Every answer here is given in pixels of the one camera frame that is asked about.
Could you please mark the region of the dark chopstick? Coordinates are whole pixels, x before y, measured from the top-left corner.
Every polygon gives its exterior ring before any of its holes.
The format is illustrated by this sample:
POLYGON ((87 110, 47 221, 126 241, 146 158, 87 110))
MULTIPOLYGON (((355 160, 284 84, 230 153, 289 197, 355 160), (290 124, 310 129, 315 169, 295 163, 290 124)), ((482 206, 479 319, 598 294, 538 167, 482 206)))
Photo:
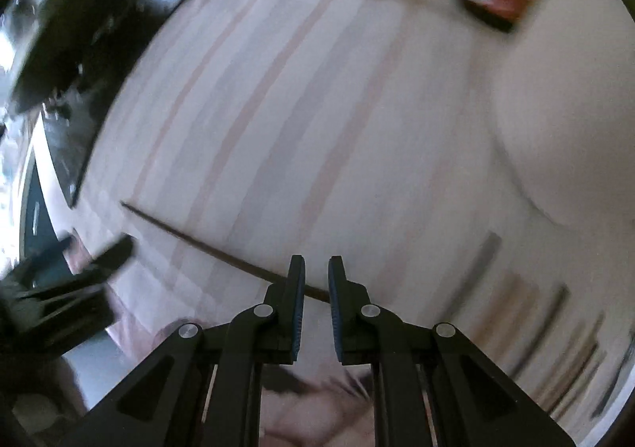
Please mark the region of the dark chopstick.
POLYGON ((120 201, 119 205, 123 209, 126 209, 127 212, 132 213, 148 224, 154 225, 154 227, 158 227, 159 230, 162 230, 162 232, 166 232, 173 237, 176 237, 187 246, 195 248, 212 257, 213 259, 231 266, 232 268, 237 268, 237 270, 245 272, 248 275, 252 275, 260 280, 267 281, 267 283, 280 283, 280 281, 284 279, 284 276, 281 274, 266 270, 266 268, 261 268, 260 266, 233 256, 226 251, 215 248, 205 242, 201 242, 199 239, 195 239, 195 237, 181 232, 175 227, 171 227, 171 225, 167 224, 166 222, 163 222, 147 213, 144 213, 143 210, 136 208, 135 206, 127 202, 120 201))

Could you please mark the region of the black chopstick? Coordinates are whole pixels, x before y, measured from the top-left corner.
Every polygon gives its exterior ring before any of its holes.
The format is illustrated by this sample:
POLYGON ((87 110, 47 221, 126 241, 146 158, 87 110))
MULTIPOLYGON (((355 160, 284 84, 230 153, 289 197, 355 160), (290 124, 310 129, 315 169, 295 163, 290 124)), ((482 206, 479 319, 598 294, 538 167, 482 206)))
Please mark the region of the black chopstick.
POLYGON ((438 318, 439 321, 452 321, 458 316, 473 291, 476 290, 483 277, 487 275, 487 271, 496 259, 500 245, 502 245, 502 238, 497 233, 490 232, 480 246, 476 257, 471 261, 460 285, 452 293, 448 305, 441 312, 438 318))
POLYGON ((529 344, 524 347, 519 360, 517 360, 516 364, 514 364, 514 367, 509 372, 509 376, 513 380, 517 380, 521 376, 525 368, 529 365, 529 362, 533 359, 533 356, 535 356, 537 351, 540 350, 541 345, 544 344, 550 331, 558 322, 558 318, 562 315, 563 309, 569 299, 570 288, 568 288, 565 283, 561 283, 558 286, 558 290, 555 291, 555 294, 547 308, 547 312, 539 323, 539 327, 531 337, 529 344))

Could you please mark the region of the black gas stove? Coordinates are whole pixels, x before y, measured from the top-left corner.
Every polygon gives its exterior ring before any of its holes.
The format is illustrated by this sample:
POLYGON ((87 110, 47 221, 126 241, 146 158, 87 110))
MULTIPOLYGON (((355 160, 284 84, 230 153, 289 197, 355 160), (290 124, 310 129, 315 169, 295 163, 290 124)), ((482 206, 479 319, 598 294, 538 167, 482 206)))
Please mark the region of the black gas stove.
POLYGON ((186 0, 127 0, 109 18, 63 94, 62 114, 43 116, 55 175, 69 207, 79 198, 92 149, 111 105, 155 34, 186 0))

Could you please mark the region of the striped cat tablecloth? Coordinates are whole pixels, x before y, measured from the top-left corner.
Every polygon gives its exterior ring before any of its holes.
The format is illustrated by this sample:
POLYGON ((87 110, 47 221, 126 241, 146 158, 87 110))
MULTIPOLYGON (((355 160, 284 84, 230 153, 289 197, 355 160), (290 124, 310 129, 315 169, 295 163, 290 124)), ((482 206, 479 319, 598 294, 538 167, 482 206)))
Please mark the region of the striped cat tablecloth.
POLYGON ((143 358, 172 324, 221 324, 265 284, 162 232, 310 286, 328 259, 407 321, 438 322, 490 232, 487 275, 451 322, 506 373, 561 283, 558 322, 516 382, 581 446, 634 386, 634 221, 558 224, 525 194, 496 131, 510 35, 456 0, 192 0, 116 98, 74 225, 137 255, 113 281, 110 335, 143 358))

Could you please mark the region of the steel wok with lid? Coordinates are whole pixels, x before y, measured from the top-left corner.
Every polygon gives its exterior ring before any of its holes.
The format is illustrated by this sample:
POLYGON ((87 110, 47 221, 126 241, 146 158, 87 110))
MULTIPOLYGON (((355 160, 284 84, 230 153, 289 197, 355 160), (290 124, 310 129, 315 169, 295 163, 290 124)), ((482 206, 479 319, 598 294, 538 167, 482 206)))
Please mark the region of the steel wok with lid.
POLYGON ((61 0, 38 22, 11 69, 6 109, 12 116, 66 91, 106 21, 128 0, 61 0))

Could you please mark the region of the pink utensil holder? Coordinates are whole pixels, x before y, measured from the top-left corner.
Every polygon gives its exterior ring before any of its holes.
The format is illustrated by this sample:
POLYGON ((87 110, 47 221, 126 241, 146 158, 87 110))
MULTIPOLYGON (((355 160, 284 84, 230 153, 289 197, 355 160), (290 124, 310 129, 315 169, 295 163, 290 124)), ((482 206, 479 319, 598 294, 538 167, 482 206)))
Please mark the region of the pink utensil holder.
POLYGON ((634 19, 622 0, 537 0, 493 78, 521 187, 570 227, 634 221, 634 19))

